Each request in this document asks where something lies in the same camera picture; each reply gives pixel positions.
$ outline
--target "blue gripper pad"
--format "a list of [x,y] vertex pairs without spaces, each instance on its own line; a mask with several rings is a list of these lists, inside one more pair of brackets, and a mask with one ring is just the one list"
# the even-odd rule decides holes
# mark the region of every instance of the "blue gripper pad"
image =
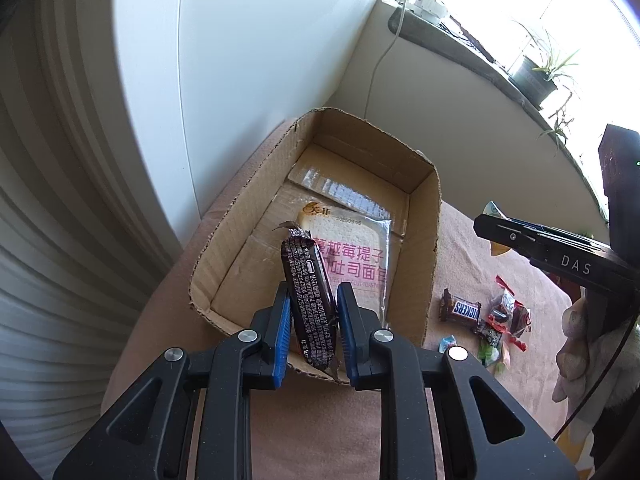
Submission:
[[351,319],[342,284],[338,285],[337,294],[338,320],[340,320],[340,338],[342,339],[342,352],[344,354],[344,367],[351,386],[355,386],[359,379],[358,365],[356,362],[356,341],[351,327]]
[[287,354],[289,353],[289,338],[291,336],[291,306],[289,295],[285,298],[280,315],[278,334],[274,345],[273,383],[276,388],[282,385],[287,370]]

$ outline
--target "plastic bread bag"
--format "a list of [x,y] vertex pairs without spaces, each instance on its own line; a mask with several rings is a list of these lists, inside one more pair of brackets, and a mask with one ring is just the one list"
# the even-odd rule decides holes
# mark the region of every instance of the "plastic bread bag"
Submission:
[[384,325],[391,222],[319,202],[307,203],[297,222],[318,244],[334,294],[340,283],[351,282],[358,306],[373,310]]

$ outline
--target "window sill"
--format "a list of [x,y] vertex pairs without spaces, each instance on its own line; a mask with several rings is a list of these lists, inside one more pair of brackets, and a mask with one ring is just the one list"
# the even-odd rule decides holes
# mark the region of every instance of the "window sill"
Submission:
[[[389,17],[387,26],[391,33],[395,34],[398,31],[398,22],[400,20],[401,8],[396,7],[396,10]],[[405,12],[404,21],[402,22],[402,29],[400,31],[400,37],[404,40],[411,41],[418,46],[431,50],[432,52],[439,54],[458,65],[465,67],[472,72],[475,72],[480,77],[489,81],[500,92],[507,96],[511,101],[518,104],[524,113],[526,113],[535,123],[540,126],[541,132],[549,129],[549,124],[546,119],[540,114],[540,112],[532,105],[529,100],[521,94],[521,92],[513,85],[504,73],[490,64],[484,57],[481,57],[476,51],[470,49],[463,43],[460,43],[455,38],[452,38],[449,34],[440,30],[438,27],[431,25],[431,23],[421,19],[412,12]],[[549,137],[553,142],[556,142],[554,134],[550,134]],[[603,208],[603,205],[598,200],[596,193],[593,190],[593,185],[588,177],[582,170],[582,165],[572,153],[560,143],[560,151],[574,166],[580,177],[582,178],[584,185],[587,187],[594,202],[600,210],[600,215],[609,222],[608,215]]]

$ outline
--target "electrical cable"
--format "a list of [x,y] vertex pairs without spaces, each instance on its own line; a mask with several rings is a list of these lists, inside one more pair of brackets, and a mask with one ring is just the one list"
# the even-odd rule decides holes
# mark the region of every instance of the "electrical cable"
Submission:
[[388,54],[388,52],[391,50],[391,47],[394,46],[394,43],[398,39],[398,36],[400,36],[400,30],[402,29],[402,22],[404,21],[404,12],[406,11],[406,1],[407,0],[404,0],[402,2],[402,10],[400,12],[400,21],[398,22],[398,30],[396,30],[396,35],[394,36],[391,43],[389,43],[389,46],[383,52],[382,56],[380,56],[376,65],[373,67],[373,72],[371,72],[371,81],[369,83],[369,91],[367,92],[367,101],[365,102],[364,115],[362,116],[364,120],[367,120],[367,111],[369,110],[369,99],[371,98],[371,90],[373,89],[373,79],[376,77],[376,72],[378,71],[378,67],[380,66],[380,63],[382,62],[382,60],[385,59],[386,54]]
[[616,348],[616,351],[613,352],[613,355],[611,356],[611,359],[609,360],[607,365],[604,367],[604,370],[602,371],[602,373],[600,374],[598,379],[593,383],[593,386],[591,387],[591,389],[587,392],[587,394],[581,400],[580,404],[578,404],[578,407],[574,410],[574,412],[569,416],[569,418],[566,420],[566,422],[558,430],[558,432],[554,436],[554,442],[556,440],[558,440],[560,435],[562,435],[562,432],[564,430],[566,430],[566,428],[569,426],[571,421],[574,420],[575,416],[580,412],[581,409],[583,409],[584,405],[591,398],[593,393],[596,391],[597,387],[600,386],[600,383],[604,380],[604,377],[607,375],[609,370],[611,370],[611,367],[613,366],[613,363],[616,361],[616,359],[620,355],[620,352],[622,352],[622,349],[623,349],[623,347],[624,347],[624,345],[626,343],[626,340],[629,339],[629,336],[631,335],[631,332],[633,331],[633,329],[636,326],[636,323],[638,322],[637,315],[638,315],[638,313],[636,312],[636,314],[634,314],[632,316],[631,323],[629,323],[629,326],[626,327],[625,333],[622,336],[622,339],[620,340],[620,344],[618,345],[618,348]]
[[465,45],[472,47],[474,50],[477,50],[474,47],[474,44],[471,43],[467,38],[465,38],[464,36],[459,36],[458,34],[453,32],[449,27],[447,27],[447,25],[445,25],[444,23],[440,22],[440,24],[438,25],[438,28],[446,32],[447,34],[449,34],[452,38],[456,38],[456,40],[461,41]]

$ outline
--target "candy wrapper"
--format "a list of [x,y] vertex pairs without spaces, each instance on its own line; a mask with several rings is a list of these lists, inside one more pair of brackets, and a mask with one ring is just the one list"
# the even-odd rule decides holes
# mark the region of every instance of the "candy wrapper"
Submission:
[[295,222],[284,222],[279,227],[286,227],[290,233],[282,242],[280,256],[300,349],[306,362],[337,380],[338,318],[322,254],[310,233]]
[[[498,209],[498,206],[495,205],[493,200],[491,200],[486,206],[484,206],[484,211],[482,211],[482,214],[495,216],[496,218],[502,218],[503,220],[508,220],[504,213]],[[494,242],[493,240],[491,241],[491,256],[500,256],[501,254],[507,253],[508,251],[511,251],[510,247]]]
[[506,370],[511,367],[511,353],[509,351],[509,345],[505,341],[502,342],[502,358],[500,362]]
[[478,360],[482,366],[487,368],[500,360],[500,350],[490,345],[485,339],[481,339],[478,347]]
[[480,308],[482,304],[471,303],[457,296],[452,296],[449,289],[445,288],[440,299],[441,321],[453,321],[463,326],[473,329],[478,324],[480,318]]
[[438,347],[438,352],[440,352],[441,354],[444,354],[444,352],[446,352],[449,348],[455,345],[457,345],[457,343],[456,343],[456,338],[453,335],[448,335],[446,337],[443,337],[440,340],[440,346]]
[[516,345],[524,352],[527,345],[519,337],[525,330],[531,330],[531,311],[515,299],[514,292],[500,276],[496,276],[495,281],[500,292],[490,303],[491,312],[486,322],[505,335],[503,341]]
[[531,332],[531,311],[519,301],[516,301],[509,332],[518,338],[525,331]]
[[495,281],[500,286],[500,293],[489,304],[491,307],[490,315],[494,316],[494,320],[497,323],[510,326],[513,319],[513,309],[516,304],[515,294],[500,276],[496,276]]
[[498,348],[500,346],[502,332],[496,330],[484,319],[478,321],[478,324],[473,328],[472,332],[476,335],[479,335],[490,346],[494,348]]

